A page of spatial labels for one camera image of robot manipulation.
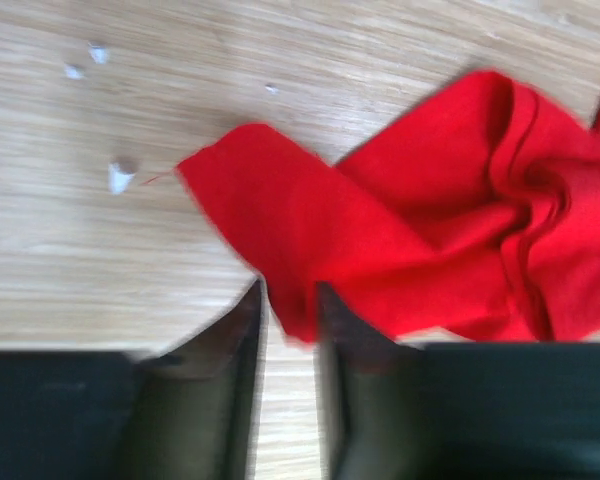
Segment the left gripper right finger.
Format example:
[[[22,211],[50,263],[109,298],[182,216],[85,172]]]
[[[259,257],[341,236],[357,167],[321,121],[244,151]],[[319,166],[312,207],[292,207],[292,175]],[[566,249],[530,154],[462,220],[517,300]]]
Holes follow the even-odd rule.
[[[317,288],[317,370],[330,479],[457,479],[425,365],[453,343],[400,344],[327,283]]]

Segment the red t shirt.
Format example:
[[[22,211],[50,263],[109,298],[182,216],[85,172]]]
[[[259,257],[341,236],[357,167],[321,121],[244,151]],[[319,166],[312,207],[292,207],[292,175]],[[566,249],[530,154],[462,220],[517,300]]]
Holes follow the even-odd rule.
[[[600,330],[600,110],[586,127],[530,87],[476,71],[336,165],[251,123],[176,172],[300,341],[317,339],[321,282],[394,338]]]

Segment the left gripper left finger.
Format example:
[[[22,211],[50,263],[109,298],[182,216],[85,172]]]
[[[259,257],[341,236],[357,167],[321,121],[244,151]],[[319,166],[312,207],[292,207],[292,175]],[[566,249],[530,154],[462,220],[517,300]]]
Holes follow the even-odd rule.
[[[139,391],[114,463],[117,479],[249,479],[263,323],[254,281],[203,331],[138,363]]]

